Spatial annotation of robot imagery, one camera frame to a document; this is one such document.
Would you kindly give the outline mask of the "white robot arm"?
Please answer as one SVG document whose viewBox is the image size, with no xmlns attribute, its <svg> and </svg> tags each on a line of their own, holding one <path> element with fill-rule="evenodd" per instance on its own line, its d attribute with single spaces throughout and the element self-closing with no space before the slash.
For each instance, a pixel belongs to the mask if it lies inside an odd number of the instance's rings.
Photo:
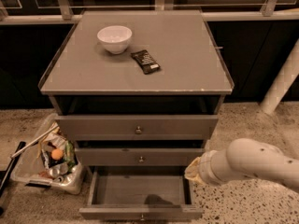
<svg viewBox="0 0 299 224">
<path fill-rule="evenodd" d="M 205 152 L 190 163 L 184 176 L 212 186 L 257 178 L 299 192 L 299 160 L 285 156 L 278 147 L 248 138 L 236 139 L 221 151 Z"/>
</svg>

